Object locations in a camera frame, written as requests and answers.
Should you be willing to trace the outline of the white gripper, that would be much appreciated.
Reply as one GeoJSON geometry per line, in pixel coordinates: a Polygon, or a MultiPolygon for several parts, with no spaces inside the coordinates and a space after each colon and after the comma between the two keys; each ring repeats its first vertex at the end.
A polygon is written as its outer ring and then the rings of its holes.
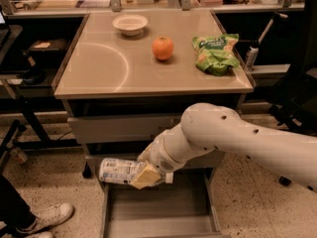
{"type": "Polygon", "coordinates": [[[184,167],[184,163],[175,161],[167,152],[162,137],[156,137],[138,156],[138,162],[144,162],[134,175],[130,185],[137,189],[155,184],[165,176],[184,167]]]}

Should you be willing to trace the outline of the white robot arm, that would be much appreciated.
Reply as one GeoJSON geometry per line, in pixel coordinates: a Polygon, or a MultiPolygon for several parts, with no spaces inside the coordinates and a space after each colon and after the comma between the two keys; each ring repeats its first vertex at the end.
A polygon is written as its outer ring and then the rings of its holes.
{"type": "Polygon", "coordinates": [[[168,182],[188,161],[213,151],[249,156],[262,167],[317,190],[316,137],[254,125],[230,108],[208,103],[189,106],[179,124],[155,137],[138,156],[141,165],[131,185],[168,182]]]}

